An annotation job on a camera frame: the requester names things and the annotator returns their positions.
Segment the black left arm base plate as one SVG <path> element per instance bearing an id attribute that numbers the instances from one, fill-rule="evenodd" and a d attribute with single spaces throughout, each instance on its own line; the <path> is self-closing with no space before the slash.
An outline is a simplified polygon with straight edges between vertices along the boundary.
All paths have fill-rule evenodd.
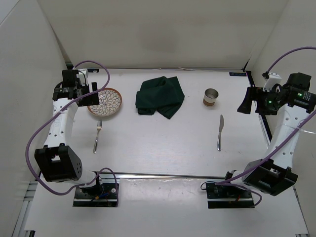
<path id="1" fill-rule="evenodd" d="M 94 186 L 76 188 L 73 207 L 118 207 L 118 196 L 119 178 L 103 173 Z"/>

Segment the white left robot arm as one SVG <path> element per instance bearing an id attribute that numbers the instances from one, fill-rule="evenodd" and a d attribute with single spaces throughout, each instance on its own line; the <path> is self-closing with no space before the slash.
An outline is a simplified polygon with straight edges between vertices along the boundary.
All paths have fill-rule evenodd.
<path id="1" fill-rule="evenodd" d="M 63 80 L 53 92 L 52 122 L 43 148 L 35 150 L 35 160 L 47 182 L 83 184 L 93 198 L 102 195 L 104 186 L 96 172 L 83 168 L 80 158 L 70 147 L 75 114 L 78 107 L 99 105 L 97 83 L 88 84 L 88 70 L 63 70 Z"/>

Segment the dark green cloth napkin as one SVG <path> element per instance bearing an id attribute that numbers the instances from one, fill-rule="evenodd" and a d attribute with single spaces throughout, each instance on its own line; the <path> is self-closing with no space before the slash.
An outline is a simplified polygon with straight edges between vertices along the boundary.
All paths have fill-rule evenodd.
<path id="1" fill-rule="evenodd" d="M 165 76 L 144 81 L 136 93 L 135 106 L 140 115 L 155 112 L 170 119 L 180 109 L 185 99 L 177 77 Z"/>

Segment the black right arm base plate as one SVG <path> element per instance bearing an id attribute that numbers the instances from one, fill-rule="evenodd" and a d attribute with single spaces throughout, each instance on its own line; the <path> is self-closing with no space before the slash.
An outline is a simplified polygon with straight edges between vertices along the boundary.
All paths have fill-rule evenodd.
<path id="1" fill-rule="evenodd" d="M 200 189 L 206 191 L 208 209 L 254 207 L 252 194 L 247 190 L 233 186 L 217 186 L 212 181 L 203 182 Z"/>

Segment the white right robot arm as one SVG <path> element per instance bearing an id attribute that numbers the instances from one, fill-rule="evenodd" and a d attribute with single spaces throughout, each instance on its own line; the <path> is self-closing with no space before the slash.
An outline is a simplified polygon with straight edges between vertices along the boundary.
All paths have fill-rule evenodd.
<path id="1" fill-rule="evenodd" d="M 220 182 L 222 193 L 234 197 L 240 190 L 240 179 L 247 186 L 277 196 L 293 186 L 298 175 L 292 171 L 293 153 L 300 129 L 315 116 L 316 96 L 309 92 L 311 76 L 290 74 L 284 85 L 276 73 L 264 73 L 263 87 L 248 87 L 239 113 L 249 114 L 251 103 L 256 102 L 256 113 L 277 115 L 278 122 L 269 147 L 262 159 L 250 162 L 241 174 Z"/>

